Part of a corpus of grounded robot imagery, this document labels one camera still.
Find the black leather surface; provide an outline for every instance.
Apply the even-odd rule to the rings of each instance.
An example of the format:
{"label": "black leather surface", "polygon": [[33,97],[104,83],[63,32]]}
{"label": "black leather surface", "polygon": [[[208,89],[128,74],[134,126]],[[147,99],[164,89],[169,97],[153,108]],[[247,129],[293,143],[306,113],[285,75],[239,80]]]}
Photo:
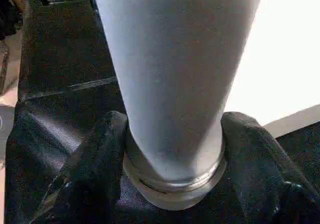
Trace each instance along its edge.
{"label": "black leather surface", "polygon": [[25,7],[20,99],[115,75],[90,1]]}
{"label": "black leather surface", "polygon": [[277,141],[320,192],[320,122],[281,136]]}

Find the tube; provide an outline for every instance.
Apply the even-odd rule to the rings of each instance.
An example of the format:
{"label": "tube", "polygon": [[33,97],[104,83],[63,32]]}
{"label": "tube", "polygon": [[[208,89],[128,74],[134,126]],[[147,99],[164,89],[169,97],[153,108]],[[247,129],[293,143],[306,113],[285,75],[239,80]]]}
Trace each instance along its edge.
{"label": "tube", "polygon": [[96,0],[131,136],[124,169],[185,209],[225,168],[220,120],[259,0]]}

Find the black cloth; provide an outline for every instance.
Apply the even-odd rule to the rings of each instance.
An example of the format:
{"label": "black cloth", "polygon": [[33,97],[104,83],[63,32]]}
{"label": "black cloth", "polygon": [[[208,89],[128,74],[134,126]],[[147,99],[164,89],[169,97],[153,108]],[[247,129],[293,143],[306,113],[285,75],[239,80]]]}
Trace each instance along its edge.
{"label": "black cloth", "polygon": [[319,194],[252,118],[222,118],[227,170],[197,205],[168,211],[148,203],[122,175],[126,117],[109,112],[67,159],[33,224],[317,223]]}
{"label": "black cloth", "polygon": [[[29,223],[35,215],[46,214],[65,221],[62,214],[67,213],[59,212],[66,210],[64,203],[72,204],[71,220],[81,214],[81,220],[96,223],[280,223],[291,222],[290,216],[297,222],[315,222],[320,152],[310,141],[317,140],[320,128],[281,137],[284,152],[254,120],[237,113],[223,116],[228,168],[204,200],[183,211],[166,211],[147,202],[119,166],[125,108],[90,3],[43,7],[39,0],[26,0],[25,5],[19,97],[6,145],[5,223]],[[112,118],[117,125],[110,133]],[[109,138],[102,133],[110,134]],[[105,163],[102,180],[105,188],[112,188],[104,192],[97,184],[101,182],[95,181],[99,175],[90,174],[93,180],[85,178],[80,185],[64,189],[66,183],[59,182],[59,176],[82,173],[76,171],[80,163],[66,166],[66,161],[74,163],[76,153],[91,141],[105,148],[76,160],[90,163],[87,173]],[[90,161],[93,156],[106,158]],[[78,180],[74,175],[68,178]],[[52,193],[45,193],[51,183],[50,190],[66,195],[60,194],[54,208],[45,211],[40,203],[50,203]],[[74,197],[79,205],[73,205]]]}

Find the pvc pipe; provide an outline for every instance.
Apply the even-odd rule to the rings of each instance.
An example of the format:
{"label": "pvc pipe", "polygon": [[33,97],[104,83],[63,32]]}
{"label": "pvc pipe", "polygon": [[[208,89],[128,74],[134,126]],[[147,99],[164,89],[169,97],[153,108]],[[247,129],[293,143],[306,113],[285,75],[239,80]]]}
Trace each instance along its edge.
{"label": "pvc pipe", "polygon": [[185,209],[218,181],[220,120],[258,2],[96,0],[132,135],[124,169],[151,203]]}

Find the gray pipe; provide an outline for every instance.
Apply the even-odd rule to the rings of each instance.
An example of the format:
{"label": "gray pipe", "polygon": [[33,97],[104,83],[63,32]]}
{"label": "gray pipe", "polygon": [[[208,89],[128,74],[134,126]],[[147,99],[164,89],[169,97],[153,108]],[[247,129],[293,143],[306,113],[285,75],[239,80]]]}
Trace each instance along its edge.
{"label": "gray pipe", "polygon": [[[132,135],[127,175],[152,203],[190,207],[212,186],[191,204],[163,202],[199,192],[218,170],[220,119],[259,0],[96,3]],[[172,195],[159,204],[160,193]]]}

